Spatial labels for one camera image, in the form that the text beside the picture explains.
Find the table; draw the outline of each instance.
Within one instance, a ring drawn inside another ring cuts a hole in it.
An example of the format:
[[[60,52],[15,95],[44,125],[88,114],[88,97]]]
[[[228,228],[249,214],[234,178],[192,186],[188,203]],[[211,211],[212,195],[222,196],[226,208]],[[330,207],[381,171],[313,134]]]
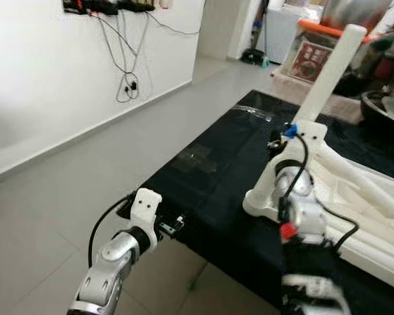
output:
[[[239,104],[273,119],[230,110],[143,186],[163,196],[164,213],[185,214],[180,242],[280,308],[278,225],[247,215],[242,200],[269,160],[271,131],[291,121],[298,107],[257,91]],[[335,151],[394,178],[392,137],[367,123],[350,125],[323,115],[318,121],[329,127],[326,142]],[[393,287],[342,259],[336,274],[352,314],[394,314]]]

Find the gray tile floor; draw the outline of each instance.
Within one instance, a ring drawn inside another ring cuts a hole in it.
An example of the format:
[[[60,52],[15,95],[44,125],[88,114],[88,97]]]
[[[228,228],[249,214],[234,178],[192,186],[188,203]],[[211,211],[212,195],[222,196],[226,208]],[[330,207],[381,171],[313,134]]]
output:
[[[270,72],[235,63],[0,183],[0,315],[61,315],[87,269],[92,225]],[[125,222],[108,217],[102,245]],[[144,256],[125,282],[118,314],[278,314],[176,241]]]
[[[199,83],[219,72],[222,72],[234,64],[232,61],[219,60],[209,58],[206,56],[197,55],[196,63],[194,65],[194,73],[192,75],[192,81]]]

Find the electrical wire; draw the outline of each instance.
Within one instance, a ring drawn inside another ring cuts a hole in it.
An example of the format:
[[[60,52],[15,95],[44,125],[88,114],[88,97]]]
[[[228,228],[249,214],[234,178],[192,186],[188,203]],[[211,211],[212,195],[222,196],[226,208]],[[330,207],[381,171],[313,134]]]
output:
[[[308,153],[308,146],[307,146],[307,143],[306,143],[305,140],[302,138],[302,136],[300,136],[300,135],[298,135],[298,134],[296,135],[296,138],[298,138],[298,139],[302,142],[303,151],[304,151],[304,157],[303,157],[303,161],[302,161],[301,167],[299,168],[299,171],[297,172],[297,174],[296,174],[295,178],[293,179],[292,183],[289,185],[288,190],[287,190],[286,193],[283,195],[283,199],[284,199],[284,200],[288,199],[289,194],[290,194],[290,193],[292,192],[292,190],[294,189],[297,180],[298,180],[298,179],[300,178],[300,176],[302,175],[303,170],[306,168],[307,163],[308,163],[308,156],[309,156],[309,153]]]
[[[125,32],[126,31],[125,15],[124,15],[124,13],[122,13],[122,15],[123,15],[123,33],[124,33],[124,36],[126,36],[127,34]],[[137,75],[135,74],[134,71],[136,70],[136,67],[137,67],[137,60],[139,59],[139,55],[140,55],[140,52],[142,50],[142,46],[143,46],[144,39],[145,39],[146,34],[147,34],[148,26],[149,26],[149,17],[146,16],[146,24],[144,26],[144,30],[143,30],[143,33],[142,33],[142,36],[141,36],[141,40],[139,42],[139,47],[137,48],[137,54],[134,57],[133,67],[129,71],[127,71],[127,61],[125,59],[125,53],[124,53],[123,45],[122,45],[121,40],[119,39],[121,52],[122,52],[122,55],[123,55],[123,58],[124,58],[124,74],[121,77],[120,84],[118,85],[117,94],[116,94],[116,101],[119,102],[119,103],[127,103],[130,100],[135,100],[140,95],[139,78],[137,77]],[[120,26],[119,26],[119,22],[118,22],[118,19],[117,19],[118,33],[120,32],[119,28],[120,28]],[[127,93],[128,99],[126,99],[126,100],[122,100],[120,98],[120,93],[122,92],[123,82],[125,82],[125,84],[127,85],[126,93]],[[135,89],[132,89],[133,82],[136,83],[136,88]]]
[[[388,10],[391,10],[394,7],[394,1],[389,5]]]
[[[105,21],[103,18],[101,18],[99,15],[93,15],[90,14],[90,16],[92,16],[93,18],[97,18],[101,23],[105,23],[111,30],[113,30],[114,32],[117,33],[118,36],[121,37],[121,39],[123,40],[123,42],[129,47],[130,51],[132,54],[136,55],[136,52],[134,51],[134,49],[132,48],[132,46],[129,44],[129,42],[119,33],[119,31],[117,31],[111,24],[109,24],[107,21]]]
[[[347,240],[348,238],[350,238],[354,233],[356,233],[356,232],[359,230],[359,224],[358,224],[358,222],[356,222],[356,221],[354,221],[354,220],[352,220],[352,219],[349,219],[349,218],[347,218],[347,217],[344,217],[343,215],[339,215],[338,213],[335,213],[334,211],[330,210],[330,209],[327,208],[323,203],[321,203],[321,201],[319,201],[318,199],[317,199],[317,202],[318,202],[318,203],[321,205],[321,207],[323,207],[324,210],[325,210],[326,212],[328,212],[329,214],[331,214],[331,215],[333,215],[333,216],[335,216],[335,217],[337,217],[337,218],[339,218],[339,219],[341,219],[341,220],[350,222],[351,224],[354,225],[354,227],[353,227],[350,231],[348,231],[347,233],[345,233],[345,234],[340,238],[340,240],[334,245],[334,250],[337,252],[337,251],[340,249],[340,247],[343,245],[343,243],[346,242],[346,240]]]
[[[95,223],[93,226],[91,236],[89,237],[89,244],[87,247],[87,264],[89,265],[89,268],[92,267],[92,250],[93,250],[93,241],[95,240],[95,234],[97,233],[98,227],[100,226],[101,222],[105,219],[105,217],[116,207],[121,205],[122,203],[127,203],[130,199],[131,195],[128,195],[120,200],[118,200],[115,204],[113,204],[111,207],[108,208],[98,219],[98,221]]]
[[[150,14],[149,12],[145,12],[147,15],[149,15],[149,17],[151,17],[156,23],[158,23],[161,27],[163,27],[163,28],[167,28],[167,29],[169,29],[169,30],[171,30],[172,32],[174,32],[174,33],[179,33],[179,34],[183,34],[183,35],[196,35],[196,34],[199,34],[200,33],[200,30],[201,30],[201,26],[200,26],[200,28],[198,29],[198,31],[192,31],[192,32],[190,32],[190,33],[187,33],[187,32],[185,32],[185,31],[180,31],[180,30],[176,30],[175,28],[172,28],[171,26],[169,26],[169,25],[166,25],[166,24],[163,24],[163,23],[161,23],[153,14]]]
[[[144,27],[144,31],[142,33],[141,40],[139,42],[139,46],[137,48],[137,51],[135,51],[132,48],[132,46],[128,43],[128,41],[126,40],[126,38],[127,38],[126,24],[127,23],[125,21],[124,12],[121,11],[121,14],[123,16],[123,19],[122,19],[122,22],[123,22],[122,23],[123,35],[121,34],[121,31],[120,31],[120,20],[119,20],[118,16],[116,17],[116,27],[117,27],[116,29],[111,24],[107,23],[107,21],[105,21],[105,19],[101,18],[99,15],[95,16],[95,15],[91,14],[91,16],[98,19],[99,24],[101,26],[102,34],[104,36],[104,40],[105,40],[106,46],[108,47],[108,51],[110,52],[110,56],[111,56],[112,62],[114,63],[115,67],[119,71],[122,72],[122,77],[120,79],[120,84],[118,86],[117,93],[116,93],[116,101],[119,102],[119,103],[127,103],[130,100],[134,100],[134,99],[138,98],[139,95],[140,95],[139,78],[134,73],[134,71],[135,71],[135,69],[137,67],[137,60],[138,60],[139,54],[140,54],[140,52],[142,50],[144,39],[145,39],[146,34],[147,34],[148,25],[149,25],[149,17],[146,15],[146,25]],[[115,59],[114,53],[112,52],[111,44],[110,44],[110,42],[108,40],[108,36],[106,34],[106,30],[105,30],[104,24],[106,24],[118,36],[118,43],[120,45],[121,54],[123,56],[123,67],[121,67],[117,63],[117,61]],[[130,52],[134,56],[133,66],[132,66],[131,70],[127,69],[127,56],[126,56],[126,53],[125,53],[125,50],[124,50],[124,44],[123,43],[125,43],[129,47]],[[125,92],[127,93],[127,97],[128,98],[125,99],[125,100],[122,100],[121,97],[120,97],[120,93],[123,90],[122,89],[123,82],[125,82],[125,84],[127,85],[127,88],[126,88]]]
[[[149,62],[148,62],[148,57],[147,57],[145,48],[146,47],[144,47],[144,49],[143,49],[144,68],[146,70],[147,79],[149,80],[148,81],[149,82],[149,89],[148,89],[149,93],[148,93],[148,96],[145,98],[145,100],[148,100],[153,95],[154,85],[153,85],[153,80],[152,80],[152,74],[150,73],[150,69],[149,69]]]

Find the black cable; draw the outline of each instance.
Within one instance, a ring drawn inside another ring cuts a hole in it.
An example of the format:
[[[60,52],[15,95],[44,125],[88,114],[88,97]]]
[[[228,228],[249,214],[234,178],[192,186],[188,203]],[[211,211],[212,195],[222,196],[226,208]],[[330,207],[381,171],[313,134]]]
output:
[[[101,30],[102,30],[102,33],[104,34],[105,43],[106,43],[106,46],[108,47],[108,51],[110,52],[112,62],[114,63],[115,67],[117,67],[120,71],[122,71],[122,72],[125,73],[124,69],[121,68],[121,67],[117,64],[116,59],[115,59],[115,57],[114,57],[114,54],[112,53],[111,45],[110,45],[110,42],[109,42],[109,40],[108,40],[108,36],[106,35],[105,27],[104,27],[104,24],[102,23],[102,21],[103,21],[103,19],[99,18],[100,28],[101,28]]]
[[[166,25],[166,24],[163,24],[163,23],[159,22],[159,20],[158,20],[157,18],[155,18],[154,15],[153,15],[153,14],[150,14],[149,12],[145,12],[145,13],[146,13],[147,15],[149,15],[149,17],[151,17],[151,18],[152,18],[156,23],[158,23],[160,26],[162,26],[163,28],[167,28],[167,29],[173,31],[174,33],[179,33],[179,34],[183,34],[183,35],[196,35],[196,34],[199,34],[199,33],[200,33],[201,26],[200,26],[200,29],[199,29],[198,31],[193,31],[193,32],[191,32],[191,33],[187,33],[187,32],[185,32],[185,31],[176,30],[175,28],[172,28],[171,26],[168,26],[168,25]]]
[[[359,224],[358,222],[349,219],[347,217],[344,217],[343,215],[339,215],[338,213],[335,213],[334,211],[330,210],[329,208],[327,208],[324,204],[321,203],[321,201],[317,200],[317,202],[321,205],[321,207],[324,208],[325,211],[327,211],[329,214],[341,219],[341,220],[345,220],[347,222],[350,222],[351,224],[354,225],[354,227],[348,231],[346,234],[344,234],[340,240],[334,245],[334,250],[337,252],[340,247],[343,245],[344,242],[346,242],[346,240],[348,238],[350,238],[354,233],[356,233],[359,230]]]
[[[307,143],[305,142],[305,140],[300,136],[300,135],[296,135],[296,138],[298,138],[303,145],[303,151],[304,151],[304,157],[303,157],[303,161],[301,164],[301,167],[299,169],[299,171],[297,172],[295,178],[293,179],[292,183],[290,184],[288,190],[286,191],[286,193],[283,195],[283,199],[286,200],[289,197],[289,194],[292,192],[292,190],[294,189],[297,180],[300,178],[300,176],[303,173],[303,170],[306,168],[307,163],[308,163],[308,157],[309,157],[309,153],[308,153],[308,146]]]
[[[89,268],[92,267],[92,249],[93,249],[93,241],[95,238],[95,234],[97,233],[98,227],[100,226],[101,222],[105,219],[105,217],[112,211],[114,210],[117,206],[122,204],[125,201],[128,201],[130,198],[130,195],[118,200],[115,204],[113,204],[111,207],[108,208],[98,219],[98,221],[95,223],[93,226],[91,236],[89,238],[89,245],[87,247],[87,264],[89,265]]]
[[[93,18],[97,18],[101,23],[104,22],[111,30],[113,30],[114,32],[117,33],[118,36],[121,37],[121,39],[123,40],[123,42],[129,47],[130,51],[132,54],[136,55],[136,52],[134,51],[134,49],[132,48],[132,46],[129,44],[129,42],[114,28],[112,27],[111,24],[109,24],[107,21],[105,21],[103,18],[101,18],[100,16],[97,15],[93,15],[91,14],[90,16],[92,16]]]
[[[117,33],[120,33],[120,21],[118,20],[118,15],[116,16],[116,22],[117,22]],[[123,34],[124,34],[124,38],[126,38],[125,21],[123,22]],[[120,44],[121,53],[123,55],[123,69],[124,72],[127,72],[127,58],[125,57],[124,46],[123,43],[121,42],[121,36],[118,36],[118,43]]]
[[[125,15],[124,15],[124,10],[120,10],[121,15],[123,16],[123,35],[124,38],[127,38],[127,23],[125,22]]]
[[[124,33],[124,36],[126,36],[127,34],[125,33],[125,25],[126,25],[125,15],[122,11],[121,11],[121,14],[123,15],[123,33]],[[136,98],[138,98],[140,96],[139,77],[137,77],[137,75],[134,73],[134,71],[137,66],[137,60],[139,58],[139,55],[140,55],[140,52],[141,52],[141,49],[142,49],[142,46],[144,43],[144,39],[145,39],[145,36],[147,33],[148,26],[149,26],[149,17],[146,16],[146,25],[145,25],[143,33],[142,33],[139,47],[137,48],[137,54],[134,57],[133,67],[131,68],[130,71],[127,71],[127,61],[126,60],[124,61],[125,62],[124,63],[125,64],[125,67],[124,67],[125,72],[124,72],[123,76],[121,77],[120,84],[118,85],[117,94],[116,94],[116,101],[119,103],[127,103],[130,100],[135,100]],[[119,42],[120,42],[121,51],[123,52],[123,45],[122,45],[120,39],[119,39]],[[127,78],[128,75],[133,77],[131,80],[131,83],[128,82],[128,78]],[[123,91],[123,89],[122,89],[123,88],[123,81],[125,81],[125,84],[127,85],[127,90],[126,90],[126,93],[128,96],[127,100],[120,99],[120,93]]]
[[[391,10],[394,7],[394,1],[389,5],[388,10]]]

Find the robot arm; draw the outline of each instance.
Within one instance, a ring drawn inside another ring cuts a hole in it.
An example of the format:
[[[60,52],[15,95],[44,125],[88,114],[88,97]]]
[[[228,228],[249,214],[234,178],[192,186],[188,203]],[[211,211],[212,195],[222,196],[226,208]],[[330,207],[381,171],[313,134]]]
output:
[[[337,254],[326,237],[324,208],[303,163],[288,160],[276,167],[272,199],[282,236],[282,313],[350,315],[343,290],[333,281]]]
[[[156,210],[161,195],[141,188],[131,206],[130,226],[118,232],[98,250],[95,263],[77,290],[68,315],[113,315],[123,281],[132,265],[158,243],[155,232]]]

